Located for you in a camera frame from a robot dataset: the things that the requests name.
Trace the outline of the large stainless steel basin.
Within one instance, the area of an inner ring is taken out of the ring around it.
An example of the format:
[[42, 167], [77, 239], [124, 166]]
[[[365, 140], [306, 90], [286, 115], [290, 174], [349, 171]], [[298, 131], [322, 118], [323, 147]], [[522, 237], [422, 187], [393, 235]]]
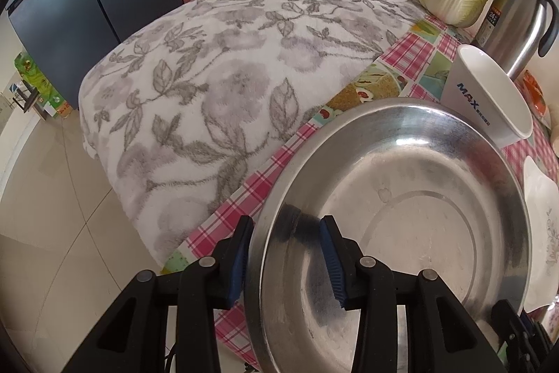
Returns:
[[319, 221], [390, 269], [436, 271], [491, 343], [490, 311], [523, 307], [531, 234], [511, 167], [484, 134], [419, 99], [337, 115], [282, 170], [257, 219], [245, 316], [263, 372], [347, 372], [359, 314], [336, 301]]

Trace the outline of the pink floral white plate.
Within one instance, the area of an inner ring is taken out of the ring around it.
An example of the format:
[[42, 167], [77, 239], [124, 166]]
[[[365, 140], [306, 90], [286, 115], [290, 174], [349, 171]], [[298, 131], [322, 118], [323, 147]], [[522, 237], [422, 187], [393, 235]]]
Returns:
[[523, 165], [524, 199], [531, 228], [527, 313], [547, 307], [558, 292], [558, 187], [531, 157]]

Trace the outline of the white square MAX bowl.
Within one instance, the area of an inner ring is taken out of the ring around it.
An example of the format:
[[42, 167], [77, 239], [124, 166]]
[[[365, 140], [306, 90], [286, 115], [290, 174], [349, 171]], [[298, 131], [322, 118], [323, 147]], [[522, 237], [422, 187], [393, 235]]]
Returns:
[[518, 88], [489, 55], [471, 44], [458, 47], [441, 103], [501, 149], [529, 138], [533, 131], [531, 111]]

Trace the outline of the grey floral white blanket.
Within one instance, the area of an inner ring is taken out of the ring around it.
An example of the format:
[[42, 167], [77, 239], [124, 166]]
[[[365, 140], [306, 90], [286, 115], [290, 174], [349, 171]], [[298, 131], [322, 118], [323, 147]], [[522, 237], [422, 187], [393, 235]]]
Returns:
[[84, 147], [164, 263], [425, 15], [416, 0], [193, 0], [84, 77]]

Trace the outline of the colourful cardboard box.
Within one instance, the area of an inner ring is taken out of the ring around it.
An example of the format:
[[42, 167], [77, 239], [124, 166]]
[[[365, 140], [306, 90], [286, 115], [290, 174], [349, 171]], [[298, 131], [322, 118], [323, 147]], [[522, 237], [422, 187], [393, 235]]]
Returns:
[[49, 104], [58, 116], [64, 119], [72, 113], [73, 108], [44, 76], [44, 73], [27, 51], [22, 51], [17, 55], [14, 59], [14, 65], [22, 80], [37, 89], [41, 98]]

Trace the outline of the orange snack packet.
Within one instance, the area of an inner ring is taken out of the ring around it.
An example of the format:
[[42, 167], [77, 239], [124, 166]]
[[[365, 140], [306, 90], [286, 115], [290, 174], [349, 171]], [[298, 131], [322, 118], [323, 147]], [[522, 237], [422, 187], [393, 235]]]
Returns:
[[526, 69], [521, 76], [521, 92], [534, 115], [543, 117], [547, 112], [547, 104], [543, 91], [531, 72]]

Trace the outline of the pink checkered tablecloth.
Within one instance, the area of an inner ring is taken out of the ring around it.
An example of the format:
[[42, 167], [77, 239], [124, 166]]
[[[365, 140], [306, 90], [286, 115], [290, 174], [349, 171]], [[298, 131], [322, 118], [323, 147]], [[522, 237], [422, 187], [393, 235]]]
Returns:
[[[427, 89], [426, 72], [449, 70], [458, 46], [462, 43], [465, 43], [465, 38], [459, 36], [459, 31], [453, 27], [443, 27], [442, 22], [431, 15], [414, 24], [380, 58], [342, 89], [334, 97], [334, 101], [328, 101], [319, 111], [314, 110], [311, 120], [303, 123], [270, 159], [246, 178], [232, 196], [221, 203], [200, 227], [195, 228], [169, 257], [162, 270], [163, 274], [182, 271], [196, 259], [209, 254], [218, 242], [218, 235], [223, 235], [223, 238], [232, 234], [240, 215], [257, 216], [281, 171], [319, 128], [360, 103], [379, 99], [373, 95], [372, 89], [365, 87], [366, 83], [359, 83], [372, 76], [373, 70], [384, 73], [389, 71], [390, 75], [402, 77], [404, 88], [397, 94], [399, 96], [438, 102], [442, 89], [439, 92]], [[536, 119], [537, 117], [533, 121], [535, 130], [531, 137], [506, 147], [505, 158], [521, 183], [521, 166], [525, 158], [531, 156], [544, 174], [558, 184], [558, 158], [552, 150], [544, 126]], [[236, 304], [233, 310], [216, 314], [218, 341], [247, 365], [258, 368], [250, 347], [242, 305]]]

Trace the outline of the stainless steel thermos jug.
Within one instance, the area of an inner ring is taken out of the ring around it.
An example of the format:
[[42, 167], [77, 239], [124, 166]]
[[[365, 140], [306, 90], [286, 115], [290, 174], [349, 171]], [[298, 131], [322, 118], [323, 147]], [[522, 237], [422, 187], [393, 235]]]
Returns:
[[557, 36], [553, 0], [493, 0], [472, 45], [515, 80], [533, 56], [547, 55]]

